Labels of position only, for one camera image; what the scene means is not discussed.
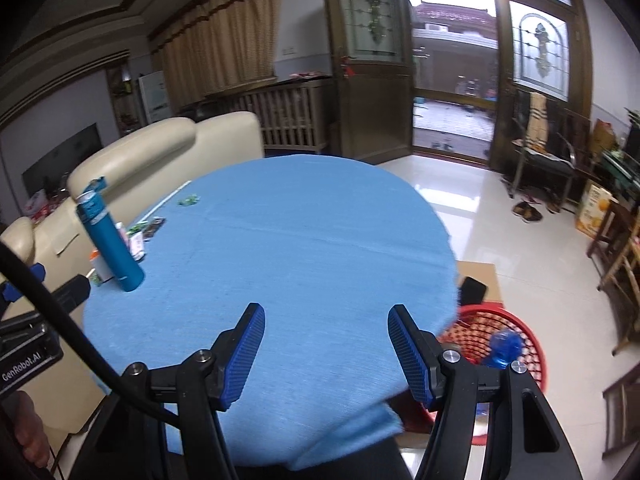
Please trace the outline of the person left hand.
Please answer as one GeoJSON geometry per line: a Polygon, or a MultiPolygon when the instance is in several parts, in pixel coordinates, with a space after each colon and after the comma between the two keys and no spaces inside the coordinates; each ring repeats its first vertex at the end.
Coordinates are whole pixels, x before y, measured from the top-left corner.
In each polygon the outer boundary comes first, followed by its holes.
{"type": "Polygon", "coordinates": [[[6,409],[26,460],[37,468],[46,468],[51,456],[49,439],[30,396],[24,391],[14,392],[6,401],[6,409]]]}

